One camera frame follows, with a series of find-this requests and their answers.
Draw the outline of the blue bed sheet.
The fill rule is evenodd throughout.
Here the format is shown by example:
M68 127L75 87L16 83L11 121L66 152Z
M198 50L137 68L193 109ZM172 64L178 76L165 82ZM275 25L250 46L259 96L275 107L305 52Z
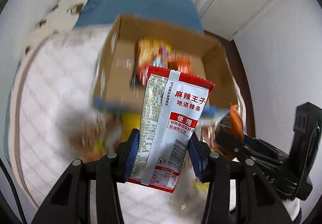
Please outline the blue bed sheet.
M156 19L204 32L196 6L190 0L88 0L75 26L112 24L118 15Z

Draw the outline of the red white spicy strip packet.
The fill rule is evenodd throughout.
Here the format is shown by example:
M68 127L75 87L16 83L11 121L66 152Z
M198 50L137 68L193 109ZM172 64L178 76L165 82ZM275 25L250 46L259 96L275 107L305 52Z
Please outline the red white spicy strip packet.
M214 84L155 66L149 67L148 77L138 151L128 181L172 193Z

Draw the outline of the cardboard milk box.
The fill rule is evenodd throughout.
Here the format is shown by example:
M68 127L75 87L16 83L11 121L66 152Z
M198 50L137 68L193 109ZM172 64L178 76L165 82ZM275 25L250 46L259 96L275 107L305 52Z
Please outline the cardboard milk box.
M140 112L152 75L168 77L208 90L176 90L179 105L202 111L206 105L226 109L241 105L221 42L165 22L118 15L98 59L92 105L100 111Z

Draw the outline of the orange snack packet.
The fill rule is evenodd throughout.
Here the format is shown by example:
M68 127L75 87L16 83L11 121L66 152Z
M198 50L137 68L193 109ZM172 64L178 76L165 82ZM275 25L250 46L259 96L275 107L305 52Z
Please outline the orange snack packet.
M245 140L243 122L238 113L238 108L238 105L230 105L229 128L217 131L215 135L214 151L219 152L228 161L233 160L236 155L234 153L234 148L232 147L234 141L231 141L231 139L228 139L227 137L234 137L234 139L237 139L240 142L244 142Z
M192 68L192 57L175 54L168 55L168 68L170 70L176 70L182 73L195 75Z

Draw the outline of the yellow snack bag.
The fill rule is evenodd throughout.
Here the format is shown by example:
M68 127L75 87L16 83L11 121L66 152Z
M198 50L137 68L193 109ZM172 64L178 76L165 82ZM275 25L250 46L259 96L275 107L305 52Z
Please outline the yellow snack bag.
M122 120L122 141L125 142L128 140L133 129L140 128L140 113L128 113L124 112L121 115Z

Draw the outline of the red purple chip bag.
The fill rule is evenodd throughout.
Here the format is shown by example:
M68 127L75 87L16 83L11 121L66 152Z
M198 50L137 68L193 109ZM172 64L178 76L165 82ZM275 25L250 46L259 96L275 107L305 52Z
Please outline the red purple chip bag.
M150 66L168 68L168 55L171 45L149 37L141 38L137 42L135 69L131 78L131 86L145 86L148 80Z

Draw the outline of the bear print long pillow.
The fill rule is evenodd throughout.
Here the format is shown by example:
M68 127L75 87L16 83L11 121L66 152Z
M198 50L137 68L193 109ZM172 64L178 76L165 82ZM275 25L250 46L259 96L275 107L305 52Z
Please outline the bear print long pillow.
M28 33L24 55L36 48L46 37L73 29L87 2L88 0L60 0Z

